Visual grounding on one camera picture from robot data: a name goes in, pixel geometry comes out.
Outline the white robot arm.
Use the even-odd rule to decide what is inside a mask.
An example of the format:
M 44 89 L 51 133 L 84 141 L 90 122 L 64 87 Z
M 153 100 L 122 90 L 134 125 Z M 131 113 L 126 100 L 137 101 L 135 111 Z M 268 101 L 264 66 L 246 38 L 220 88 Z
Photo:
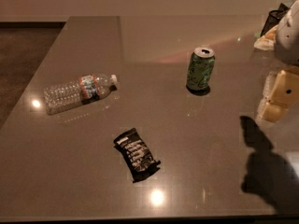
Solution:
M 254 48 L 274 51 L 275 58 L 287 65 L 269 72 L 258 107 L 260 119 L 275 123 L 299 100 L 299 0 L 269 12 Z

